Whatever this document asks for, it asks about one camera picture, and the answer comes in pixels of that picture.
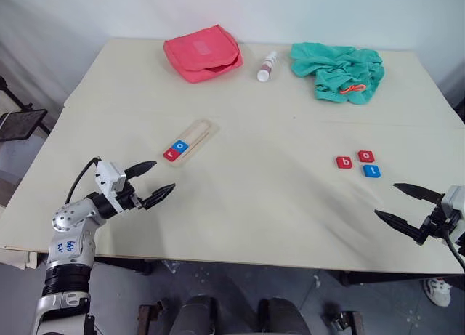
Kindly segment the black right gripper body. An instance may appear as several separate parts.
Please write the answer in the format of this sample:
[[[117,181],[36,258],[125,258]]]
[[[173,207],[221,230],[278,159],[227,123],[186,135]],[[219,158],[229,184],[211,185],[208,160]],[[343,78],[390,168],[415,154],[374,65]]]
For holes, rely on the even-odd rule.
[[[432,213],[426,217],[419,230],[420,235],[416,240],[418,245],[423,245],[428,237],[445,240],[445,234],[449,233],[449,224],[440,204],[437,204]]]

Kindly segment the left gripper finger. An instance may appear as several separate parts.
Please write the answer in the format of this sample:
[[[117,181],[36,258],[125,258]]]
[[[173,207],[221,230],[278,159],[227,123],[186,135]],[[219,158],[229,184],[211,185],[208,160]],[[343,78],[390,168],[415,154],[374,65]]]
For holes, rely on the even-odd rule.
[[[173,191],[176,184],[172,183],[163,187],[160,187],[156,191],[152,193],[151,196],[147,197],[146,199],[141,201],[142,207],[144,209],[150,209],[155,205],[159,204],[160,202],[164,201],[169,194]]]
[[[125,170],[126,178],[139,177],[151,170],[156,164],[156,161],[144,161],[139,164],[135,164]]]

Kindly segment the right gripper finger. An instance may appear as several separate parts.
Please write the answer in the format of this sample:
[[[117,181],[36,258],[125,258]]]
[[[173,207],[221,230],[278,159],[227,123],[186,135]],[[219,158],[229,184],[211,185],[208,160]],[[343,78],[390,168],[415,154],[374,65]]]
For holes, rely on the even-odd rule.
[[[444,193],[437,193],[433,190],[421,187],[418,185],[412,185],[408,183],[395,183],[393,184],[398,190],[402,191],[410,197],[414,197],[418,200],[425,200],[430,203],[438,204],[444,197]]]
[[[410,237],[410,238],[421,238],[424,233],[419,229],[410,224],[405,219],[395,216],[394,214],[387,213],[385,211],[374,210],[374,213],[383,222],[388,224],[391,228],[396,231]]]

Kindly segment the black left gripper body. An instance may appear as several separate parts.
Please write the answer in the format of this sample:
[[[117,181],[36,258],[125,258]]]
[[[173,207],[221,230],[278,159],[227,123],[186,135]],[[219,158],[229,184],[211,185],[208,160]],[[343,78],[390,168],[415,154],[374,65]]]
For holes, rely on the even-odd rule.
[[[125,181],[122,190],[118,192],[118,203],[124,211],[143,207],[142,199],[137,196],[129,181]]]

